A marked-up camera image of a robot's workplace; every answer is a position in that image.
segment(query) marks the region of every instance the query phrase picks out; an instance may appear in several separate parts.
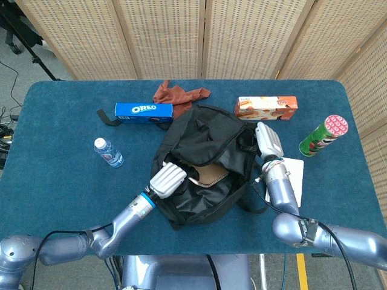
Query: black cable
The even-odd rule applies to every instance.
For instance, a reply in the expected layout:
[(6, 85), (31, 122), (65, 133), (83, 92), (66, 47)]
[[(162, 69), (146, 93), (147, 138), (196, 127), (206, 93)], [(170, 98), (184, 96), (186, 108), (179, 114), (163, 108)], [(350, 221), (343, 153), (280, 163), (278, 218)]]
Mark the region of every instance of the black cable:
[(286, 253), (285, 253), (285, 255), (284, 255), (284, 272), (282, 273), (282, 285), (281, 285), (281, 290), (285, 290), (286, 260), (287, 260), (287, 256), (286, 256)]
[(0, 124), (1, 124), (1, 118), (2, 118), (2, 116), (4, 115), (4, 113), (5, 113), (5, 106), (3, 106), (2, 108), (1, 108), (1, 115), (0, 115)]
[[(103, 225), (102, 227), (99, 227), (99, 228), (96, 228), (94, 230), (91, 230), (92, 233), (96, 232), (96, 231), (99, 231), (99, 230), (102, 230), (104, 228), (107, 228), (108, 226), (112, 225), (112, 223), (110, 224), (107, 224), (107, 225)], [(30, 290), (33, 290), (34, 289), (34, 284), (35, 284), (35, 273), (36, 273), (36, 263), (37, 263), (37, 258), (39, 257), (39, 253), (41, 252), (41, 249), (44, 245), (44, 243), (46, 242), (46, 240), (53, 234), (83, 234), (86, 232), (85, 231), (52, 231), (48, 234), (46, 234), (46, 236), (41, 240), (37, 250), (36, 250), (36, 254), (35, 254), (35, 258), (34, 258), (34, 271), (33, 271), (33, 274), (32, 274), (32, 281), (31, 281), (31, 287), (30, 287)]]
[(7, 125), (1, 125), (0, 124), (0, 138), (6, 136), (6, 135), (12, 135), (13, 129), (8, 128)]
[(11, 111), (12, 111), (13, 109), (16, 109), (16, 108), (19, 108), (19, 106), (15, 106), (15, 107), (12, 107), (12, 108), (10, 109), (10, 111), (9, 111), (9, 112), (10, 112), (10, 116), (9, 116), (10, 118), (11, 118), (11, 116), (12, 116)]
[(210, 255), (206, 255), (206, 257), (207, 257), (208, 262), (210, 263), (210, 267), (211, 267), (212, 274), (213, 274), (213, 279), (215, 280), (215, 284), (216, 284), (216, 290), (221, 290), (218, 272), (216, 271), (215, 264), (213, 263), (213, 260), (212, 260)]
[[(257, 195), (259, 196), (259, 198), (261, 198), (270, 208), (272, 208), (274, 211), (277, 211), (279, 213), (286, 213), (282, 210), (279, 210), (278, 208), (272, 206), (269, 202), (267, 202), (265, 200), (265, 198), (263, 196), (261, 196), (261, 194), (259, 193), (259, 189), (258, 189), (258, 182), (253, 182), (252, 183), (252, 187), (254, 189), (254, 191), (257, 193)], [(297, 218), (299, 219), (307, 219), (306, 217), (303, 217), (303, 216), (298, 216), (294, 213), (288, 213), (288, 214), (291, 214), (293, 216), (296, 216)], [(332, 238), (334, 239), (334, 241), (337, 243), (337, 246), (339, 247), (340, 249), (340, 252), (342, 253), (343, 255), (343, 258), (344, 258), (344, 261), (345, 261), (345, 264), (346, 264), (346, 267), (348, 268), (348, 272), (350, 274), (350, 279), (351, 279), (351, 284), (352, 284), (352, 288), (353, 290), (357, 290), (357, 287), (356, 287), (356, 282), (355, 282), (355, 277), (353, 275), (353, 271), (352, 271), (352, 267), (351, 267), (351, 264), (350, 264), (350, 261), (348, 260), (348, 257), (346, 256), (346, 253), (343, 249), (343, 246), (341, 245), (341, 242), (340, 240), (336, 237), (336, 235), (331, 231), (330, 228), (328, 228), (325, 224), (323, 224), (321, 221), (319, 221), (319, 225), (324, 229), (326, 230), (327, 232), (329, 232), (332, 236)]]
[(113, 265), (113, 262), (112, 262), (112, 260), (111, 260), (112, 258), (111, 257), (109, 257), (109, 263), (110, 263), (110, 265), (111, 265), (111, 269), (113, 270), (113, 274), (114, 274), (114, 283), (115, 284), (117, 284), (117, 287), (119, 287), (119, 282), (118, 282), (118, 280), (117, 280), (117, 274), (115, 273), (115, 271), (117, 270), (116, 269), (116, 267)]
[(109, 265), (108, 265), (108, 262), (106, 261), (106, 259), (103, 260), (107, 269), (109, 270), (110, 274), (111, 274), (111, 277), (113, 278), (113, 282), (114, 282), (114, 287), (115, 287), (115, 290), (119, 290), (119, 286), (117, 285), (117, 281), (115, 280), (115, 275), (113, 274), (113, 271), (114, 269), (110, 269)]
[(13, 81), (13, 85), (12, 85), (12, 89), (11, 89), (11, 98), (19, 105), (19, 107), (21, 107), (22, 105), (21, 105), (21, 104), (13, 97), (13, 95), (12, 95), (13, 88), (15, 87), (15, 83), (16, 83), (16, 80), (18, 79), (19, 73), (18, 73), (17, 70), (15, 70), (15, 69), (11, 68), (10, 66), (8, 66), (8, 65), (6, 65), (6, 64), (4, 64), (4, 63), (2, 63), (1, 60), (0, 60), (0, 63), (1, 63), (2, 65), (4, 65), (5, 67), (7, 67), (7, 68), (13, 70), (13, 71), (16, 73), (16, 77), (15, 77), (15, 79), (14, 79), (14, 81)]
[(113, 256), (113, 262), (114, 262), (115, 268), (119, 274), (120, 282), (121, 282), (123, 271), (122, 271), (122, 267), (121, 267), (121, 263), (120, 263), (120, 256)]

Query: white paper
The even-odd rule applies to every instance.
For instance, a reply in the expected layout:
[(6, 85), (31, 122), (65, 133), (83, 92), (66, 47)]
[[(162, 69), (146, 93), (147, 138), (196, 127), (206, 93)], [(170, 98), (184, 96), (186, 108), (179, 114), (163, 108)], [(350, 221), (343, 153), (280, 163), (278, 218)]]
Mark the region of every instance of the white paper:
[[(301, 207), (302, 177), (304, 176), (304, 161), (298, 159), (284, 158), (284, 165), (290, 172), (289, 179), (297, 200), (298, 207)], [(268, 191), (266, 190), (267, 202), (270, 202)]]

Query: metal pole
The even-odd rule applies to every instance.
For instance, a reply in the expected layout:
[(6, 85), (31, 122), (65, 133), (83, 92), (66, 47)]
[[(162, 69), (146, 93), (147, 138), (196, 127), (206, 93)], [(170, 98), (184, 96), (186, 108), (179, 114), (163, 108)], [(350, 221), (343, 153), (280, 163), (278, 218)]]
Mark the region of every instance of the metal pole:
[(259, 254), (259, 269), (261, 270), (261, 289), (267, 290), (265, 254)]
[(2, 11), (2, 7), (0, 6), (0, 18), (4, 20), (4, 22), (7, 24), (8, 28), (12, 31), (14, 35), (20, 40), (20, 42), (25, 46), (25, 48), (28, 50), (28, 52), (32, 55), (32, 62), (37, 63), (41, 66), (41, 68), (46, 72), (46, 74), (51, 78), (51, 80), (59, 80), (57, 79), (51, 71), (45, 66), (45, 64), (42, 62), (39, 56), (36, 55), (36, 53), (28, 46), (27, 41), (21, 36), (21, 34), (15, 29), (13, 24), (7, 19), (5, 16), (5, 13)]

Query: brown cloth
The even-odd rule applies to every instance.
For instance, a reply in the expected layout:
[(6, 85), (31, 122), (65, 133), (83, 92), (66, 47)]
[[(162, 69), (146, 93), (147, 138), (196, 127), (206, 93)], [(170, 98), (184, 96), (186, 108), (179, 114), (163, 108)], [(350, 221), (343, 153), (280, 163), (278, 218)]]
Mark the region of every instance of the brown cloth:
[(174, 118), (188, 111), (192, 107), (192, 102), (207, 98), (211, 92), (208, 89), (200, 88), (185, 92), (181, 87), (174, 86), (168, 88), (171, 80), (165, 80), (157, 89), (153, 96), (153, 102), (174, 104)]

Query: bottle cap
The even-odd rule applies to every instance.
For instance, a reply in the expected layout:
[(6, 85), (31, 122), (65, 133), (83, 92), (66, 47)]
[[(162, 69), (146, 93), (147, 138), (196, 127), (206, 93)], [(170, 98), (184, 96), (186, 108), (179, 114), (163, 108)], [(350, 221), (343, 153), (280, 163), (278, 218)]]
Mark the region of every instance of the bottle cap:
[(96, 146), (96, 148), (98, 149), (103, 149), (106, 147), (106, 141), (105, 139), (103, 138), (97, 138), (95, 141), (94, 141), (94, 146)]

